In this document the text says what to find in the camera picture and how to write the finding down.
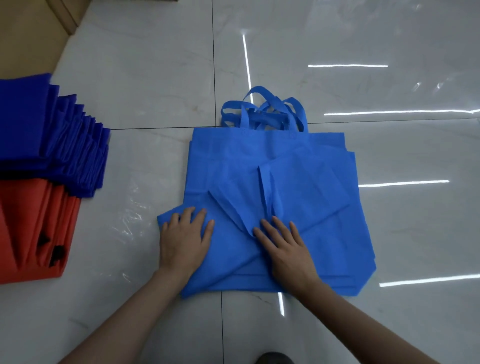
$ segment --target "white tile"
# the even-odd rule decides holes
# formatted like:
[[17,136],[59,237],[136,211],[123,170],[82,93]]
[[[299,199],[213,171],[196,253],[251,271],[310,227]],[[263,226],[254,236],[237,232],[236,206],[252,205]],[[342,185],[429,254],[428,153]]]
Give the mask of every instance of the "white tile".
[[[480,354],[480,279],[379,283],[480,274],[480,123],[469,120],[315,124],[345,133],[360,184],[449,180],[360,189],[377,271],[349,300],[441,363]],[[279,351],[295,363],[357,363],[301,304],[271,293],[224,292],[224,356],[252,363]]]
[[94,1],[53,82],[109,128],[215,125],[210,0]]
[[[121,130],[110,140],[104,186],[80,208],[59,279],[0,286],[2,363],[56,363],[158,267],[156,216],[182,202],[192,129]],[[142,362],[222,362],[220,293],[175,302]]]
[[[479,14],[472,0],[213,0],[216,104],[248,91],[245,35],[252,85],[298,98],[309,122],[472,117],[404,111],[480,109]],[[388,67],[308,67],[339,64]],[[325,116],[364,111],[402,112]]]

